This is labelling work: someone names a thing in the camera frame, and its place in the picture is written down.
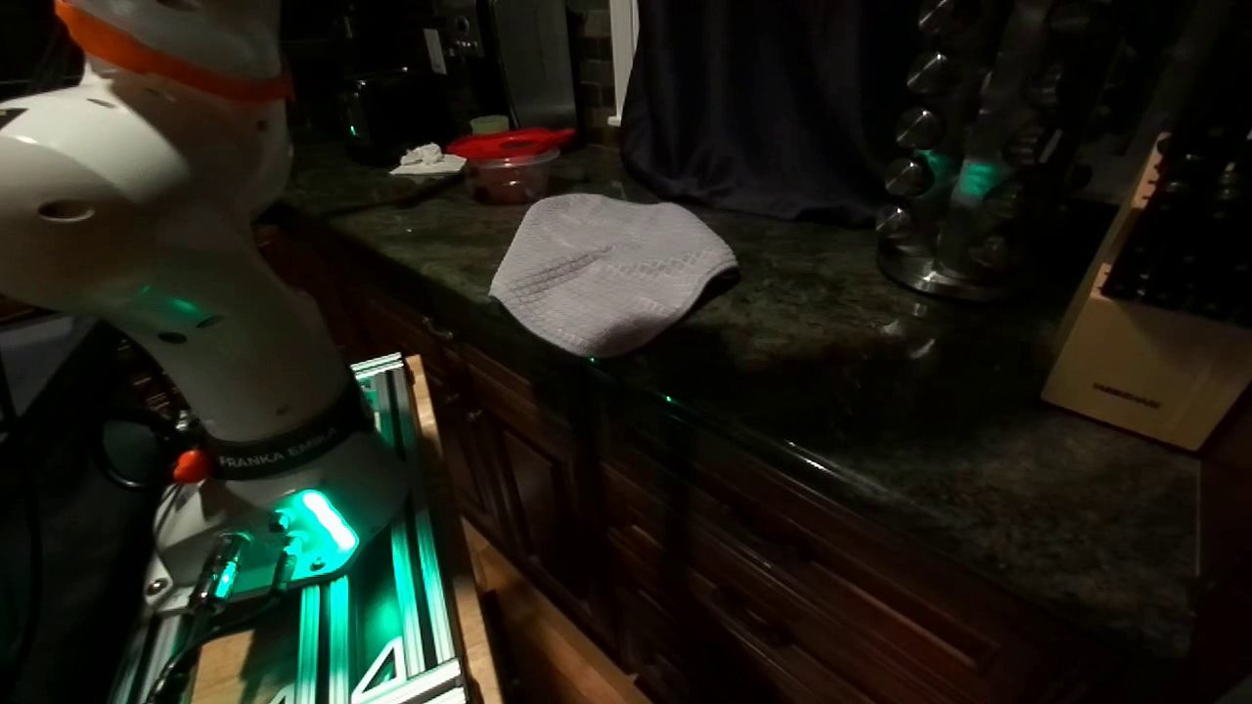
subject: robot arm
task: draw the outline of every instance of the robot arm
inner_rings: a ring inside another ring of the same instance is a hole
[[[251,220],[291,173],[276,0],[53,3],[86,72],[0,106],[0,293],[116,325],[224,456],[169,493],[147,607],[178,607],[224,537],[272,516],[280,540],[246,540],[280,564],[253,591],[330,580],[411,480],[357,421],[318,309],[253,255]]]

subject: wooden cabinet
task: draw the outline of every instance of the wooden cabinet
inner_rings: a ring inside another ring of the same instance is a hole
[[[357,344],[422,352],[461,514],[652,700],[1090,700],[1111,674],[652,396],[521,370],[367,278],[351,299]]]

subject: granite countertop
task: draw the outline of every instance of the granite countertop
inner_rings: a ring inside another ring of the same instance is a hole
[[[561,185],[647,201],[605,146],[568,155]],[[285,203],[514,325],[489,278],[523,207],[396,189],[335,150],[301,154]],[[1070,280],[941,305],[885,280],[864,232],[699,220],[738,280],[602,374],[794,456],[817,490],[1069,622],[1153,658],[1185,651],[1201,461],[1037,399]]]

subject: white towel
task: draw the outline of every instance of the white towel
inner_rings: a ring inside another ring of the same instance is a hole
[[[666,334],[731,266],[731,248],[675,203],[574,192],[523,211],[489,293],[528,334],[596,361]]]

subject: dark countertop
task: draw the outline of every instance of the dark countertop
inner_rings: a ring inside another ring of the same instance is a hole
[[[611,150],[580,150],[561,185],[647,201]],[[456,312],[516,330],[489,278],[523,207],[477,203],[465,185],[396,189],[334,150],[301,154],[285,203]],[[699,214],[738,255],[738,280],[602,374],[790,456],[1069,622],[1158,658],[1185,651],[1201,461],[1037,399],[1074,278],[941,305],[885,280],[864,232]]]

